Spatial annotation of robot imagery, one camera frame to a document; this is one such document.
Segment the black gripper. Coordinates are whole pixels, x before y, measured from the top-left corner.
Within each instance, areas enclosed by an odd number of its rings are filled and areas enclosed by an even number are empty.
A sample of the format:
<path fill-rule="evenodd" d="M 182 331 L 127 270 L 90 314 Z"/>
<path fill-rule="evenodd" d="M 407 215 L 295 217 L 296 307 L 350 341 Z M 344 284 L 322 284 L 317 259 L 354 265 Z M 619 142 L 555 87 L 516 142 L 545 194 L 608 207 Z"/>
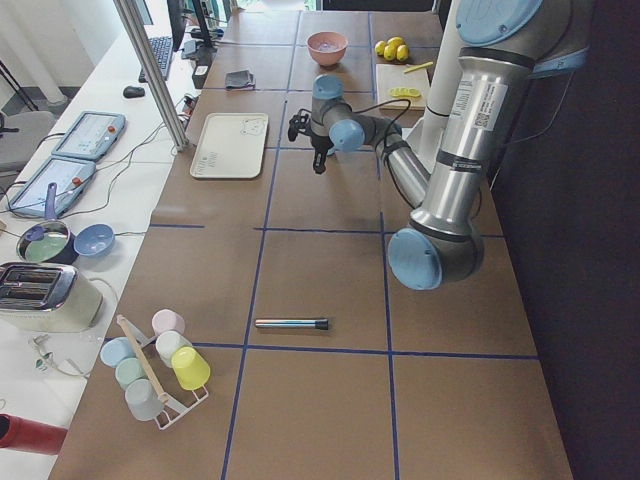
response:
<path fill-rule="evenodd" d="M 313 134 L 311 145 L 314 148 L 313 170 L 316 174 L 326 171 L 326 159 L 329 149 L 334 148 L 334 144 L 328 136 Z"/>

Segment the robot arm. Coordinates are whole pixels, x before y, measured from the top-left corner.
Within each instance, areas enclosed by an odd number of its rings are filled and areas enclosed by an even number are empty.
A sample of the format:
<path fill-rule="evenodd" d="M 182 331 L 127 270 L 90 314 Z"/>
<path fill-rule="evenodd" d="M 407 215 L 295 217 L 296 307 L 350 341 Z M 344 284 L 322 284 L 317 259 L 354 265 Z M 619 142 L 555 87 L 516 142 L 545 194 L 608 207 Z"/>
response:
<path fill-rule="evenodd" d="M 395 277 L 431 290 L 472 275 L 483 241 L 471 209 L 510 130 L 527 82 L 580 68 L 588 51 L 590 1 L 455 1 L 447 17 L 422 119 L 409 137 L 395 122 L 359 114 L 342 81 L 318 76 L 305 131 L 313 167 L 330 150 L 372 147 L 411 207 L 388 245 Z"/>

